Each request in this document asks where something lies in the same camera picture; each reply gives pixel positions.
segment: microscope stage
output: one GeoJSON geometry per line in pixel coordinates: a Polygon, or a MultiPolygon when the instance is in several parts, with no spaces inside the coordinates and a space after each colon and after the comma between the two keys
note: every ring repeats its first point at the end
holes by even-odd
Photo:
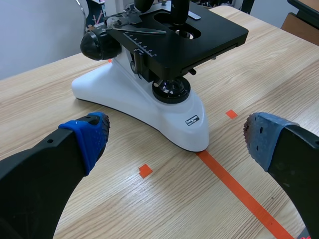
{"type": "Polygon", "coordinates": [[[111,30],[118,42],[132,54],[141,53],[143,65],[161,79],[185,75],[191,68],[245,43],[248,30],[203,8],[190,3],[189,10],[201,17],[188,17],[184,29],[193,39],[176,33],[170,13],[161,9],[140,15],[142,22],[133,25],[166,31],[166,34],[141,34],[111,30]]]}

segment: orange tape strip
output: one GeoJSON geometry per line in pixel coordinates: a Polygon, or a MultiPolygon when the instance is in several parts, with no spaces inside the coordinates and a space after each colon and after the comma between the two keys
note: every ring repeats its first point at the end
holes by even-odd
{"type": "Polygon", "coordinates": [[[238,115],[236,114],[236,112],[234,112],[233,110],[227,111],[226,114],[231,118],[234,119],[236,118],[238,115]]]}
{"type": "Polygon", "coordinates": [[[277,239],[294,239],[206,150],[197,156],[277,239]]]}
{"type": "Polygon", "coordinates": [[[151,173],[153,173],[153,170],[151,170],[150,167],[148,167],[147,164],[144,164],[142,167],[140,167],[140,176],[142,178],[146,178],[151,173]]]}

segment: wood grain surface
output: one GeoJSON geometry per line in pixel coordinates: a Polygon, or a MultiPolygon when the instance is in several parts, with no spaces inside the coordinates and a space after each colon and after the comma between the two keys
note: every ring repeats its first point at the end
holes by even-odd
{"type": "MultiPolygon", "coordinates": [[[[213,11],[250,32],[245,45],[186,76],[206,107],[208,151],[297,237],[304,224],[248,154],[243,124],[253,112],[270,112],[319,134],[319,48],[234,8],[213,11]],[[230,109],[238,117],[230,119],[230,109]]],[[[60,123],[93,111],[110,117],[105,153],[71,196],[55,239],[273,238],[194,153],[125,114],[74,99],[72,80],[102,64],[79,54],[0,81],[0,159],[60,123]],[[142,179],[145,163],[153,173],[142,179]]]]}

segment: blue gripper pad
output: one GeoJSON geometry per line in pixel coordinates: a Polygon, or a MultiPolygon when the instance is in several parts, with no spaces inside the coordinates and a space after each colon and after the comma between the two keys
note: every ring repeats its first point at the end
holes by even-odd
{"type": "Polygon", "coordinates": [[[71,120],[59,125],[59,128],[70,129],[75,132],[76,139],[83,156],[85,176],[94,168],[101,153],[103,153],[109,138],[110,122],[107,115],[94,112],[88,116],[99,116],[99,122],[92,125],[86,121],[71,120]]]}
{"type": "Polygon", "coordinates": [[[280,132],[288,125],[298,125],[269,113],[253,113],[244,125],[244,136],[252,158],[267,172],[280,132]]]}

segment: focus knob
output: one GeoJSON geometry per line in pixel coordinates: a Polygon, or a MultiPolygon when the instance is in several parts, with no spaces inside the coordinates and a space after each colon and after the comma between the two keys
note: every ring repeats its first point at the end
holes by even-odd
{"type": "Polygon", "coordinates": [[[86,57],[100,61],[115,58],[121,53],[121,45],[105,29],[99,26],[82,38],[80,49],[86,57]]]}

